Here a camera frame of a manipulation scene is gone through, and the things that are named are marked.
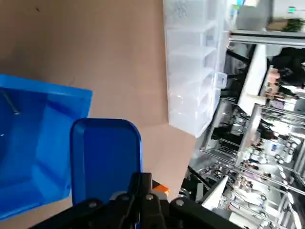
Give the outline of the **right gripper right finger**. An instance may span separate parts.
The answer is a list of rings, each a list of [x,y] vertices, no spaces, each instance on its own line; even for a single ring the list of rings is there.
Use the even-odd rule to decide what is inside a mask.
[[[152,192],[152,175],[142,173],[143,229],[227,229],[229,221],[186,198],[172,202]]]

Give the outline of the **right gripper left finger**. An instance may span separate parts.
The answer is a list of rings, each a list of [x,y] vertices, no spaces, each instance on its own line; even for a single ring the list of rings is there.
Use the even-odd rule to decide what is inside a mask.
[[[103,203],[87,199],[36,225],[32,229],[128,229],[139,220],[142,173],[134,173],[128,190]]]

